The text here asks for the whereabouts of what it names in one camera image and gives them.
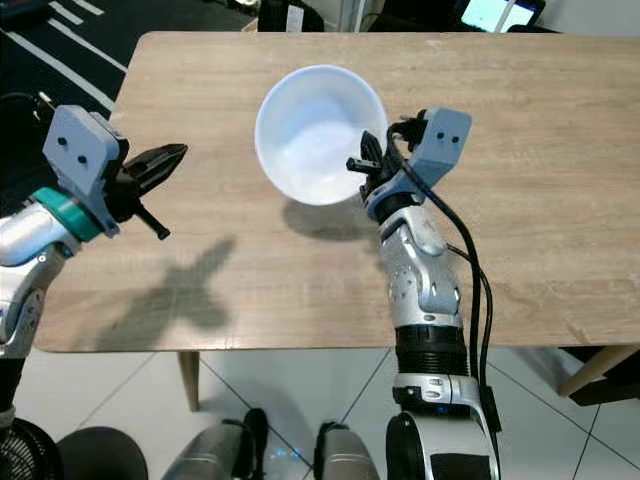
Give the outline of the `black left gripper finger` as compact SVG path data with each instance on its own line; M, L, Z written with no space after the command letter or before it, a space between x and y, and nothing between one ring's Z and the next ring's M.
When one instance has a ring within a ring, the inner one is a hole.
M177 169L179 161L136 161L134 187L136 196L143 197L160 186Z
M142 152L142 165L146 174L170 174L187 155L186 143L166 143Z

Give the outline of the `white bowl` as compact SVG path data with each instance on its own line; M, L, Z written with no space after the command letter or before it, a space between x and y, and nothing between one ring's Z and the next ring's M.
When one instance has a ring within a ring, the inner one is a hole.
M266 93L253 127L262 173L300 204L329 206L358 193L365 175L346 163L364 133L388 127L387 110L366 79L338 65L293 70Z

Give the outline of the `black seat white label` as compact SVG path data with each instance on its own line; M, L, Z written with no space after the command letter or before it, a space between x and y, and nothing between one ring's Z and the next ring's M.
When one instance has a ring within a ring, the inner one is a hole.
M257 32L324 32L325 22L315 8L303 0L261 0Z

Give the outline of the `light wood table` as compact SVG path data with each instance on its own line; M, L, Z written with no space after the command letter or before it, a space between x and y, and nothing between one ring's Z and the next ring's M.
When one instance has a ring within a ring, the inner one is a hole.
M88 244L52 285L38 348L205 352L244 396L355 398L392 343L376 229L356 198L289 201L253 124L288 73L360 74L389 118L474 119L439 195L475 238L498 346L640 344L640 38L152 32L111 115L137 148L186 143L140 224Z

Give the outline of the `lit computer screen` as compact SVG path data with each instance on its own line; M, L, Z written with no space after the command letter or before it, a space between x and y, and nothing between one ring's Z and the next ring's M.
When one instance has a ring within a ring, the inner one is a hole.
M506 33L534 26L547 0L466 0L457 26L462 31Z

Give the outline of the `grey robot left leg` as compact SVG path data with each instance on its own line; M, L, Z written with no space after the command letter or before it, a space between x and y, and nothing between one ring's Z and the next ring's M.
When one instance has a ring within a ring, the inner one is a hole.
M163 480L264 480L269 421L261 408L205 428L166 468Z

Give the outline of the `grey robot leg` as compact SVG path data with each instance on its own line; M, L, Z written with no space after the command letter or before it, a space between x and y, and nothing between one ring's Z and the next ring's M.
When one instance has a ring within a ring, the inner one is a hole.
M205 428L166 468L163 480L264 480L269 421L261 408Z
M320 426L314 448L314 480L381 480L364 440L343 422Z

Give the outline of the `grey robot right leg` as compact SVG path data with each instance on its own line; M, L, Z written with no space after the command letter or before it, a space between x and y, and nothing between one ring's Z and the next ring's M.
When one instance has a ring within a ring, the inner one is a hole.
M343 422L320 426L314 448L314 480L381 480L364 440Z

